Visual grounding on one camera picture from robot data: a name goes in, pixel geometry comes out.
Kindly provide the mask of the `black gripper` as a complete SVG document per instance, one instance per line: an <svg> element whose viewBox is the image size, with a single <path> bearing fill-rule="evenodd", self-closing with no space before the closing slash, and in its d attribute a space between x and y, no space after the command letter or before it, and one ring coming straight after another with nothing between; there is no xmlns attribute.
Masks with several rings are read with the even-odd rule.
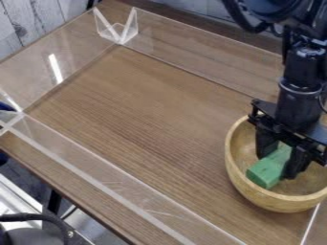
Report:
<svg viewBox="0 0 327 245"><path fill-rule="evenodd" d="M319 122L325 101L323 83L299 86L283 78L278 102L253 100L249 122L255 128L255 153L269 156L285 143L291 147L283 177L295 179L311 162L327 166L327 126Z"/></svg>

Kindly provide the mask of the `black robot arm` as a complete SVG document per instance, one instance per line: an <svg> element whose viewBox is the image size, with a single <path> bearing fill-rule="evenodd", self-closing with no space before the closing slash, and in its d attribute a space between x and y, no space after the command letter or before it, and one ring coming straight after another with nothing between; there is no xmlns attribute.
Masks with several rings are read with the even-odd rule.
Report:
<svg viewBox="0 0 327 245"><path fill-rule="evenodd" d="M223 0L223 6L250 33L283 26L278 101L253 100L249 121L259 158L290 146L281 177L293 179L313 162L327 166L327 0Z"/></svg>

